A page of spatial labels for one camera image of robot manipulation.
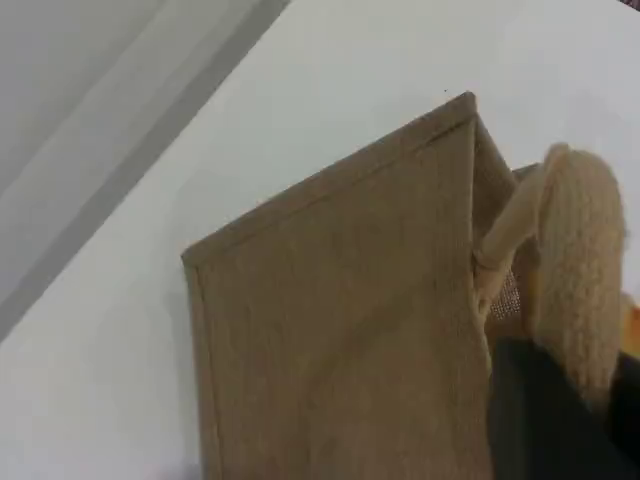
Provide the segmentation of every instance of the knitted fabric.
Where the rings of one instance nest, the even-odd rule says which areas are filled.
[[[606,164],[556,145],[475,255],[478,301],[491,300],[515,250],[535,236],[541,262],[531,272],[535,309],[525,322],[595,411],[606,405],[620,349],[624,231],[617,182]]]

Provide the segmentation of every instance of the jute bag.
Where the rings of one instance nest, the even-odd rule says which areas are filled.
[[[491,478],[471,258],[516,185],[467,93],[185,252],[206,478]]]

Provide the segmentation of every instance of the black object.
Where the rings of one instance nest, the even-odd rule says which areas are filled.
[[[492,358],[487,422],[496,480],[640,478],[640,364],[621,356],[606,421],[533,342],[502,340]]]

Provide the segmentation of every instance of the beige textured fabric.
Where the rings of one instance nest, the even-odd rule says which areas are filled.
[[[560,144],[520,184],[475,252],[476,288],[490,301],[515,250],[535,238],[540,262],[529,269],[535,284],[523,292],[536,305],[522,321],[594,411],[607,404],[628,303],[620,290],[624,232],[618,185],[605,162]]]
[[[189,249],[206,478],[490,479],[472,245],[515,185],[465,94]]]

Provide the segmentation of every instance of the white surface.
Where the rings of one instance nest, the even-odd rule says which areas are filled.
[[[513,166],[611,161],[634,289],[639,27],[614,0],[297,0],[0,346],[0,477],[190,478],[181,251],[467,89]]]

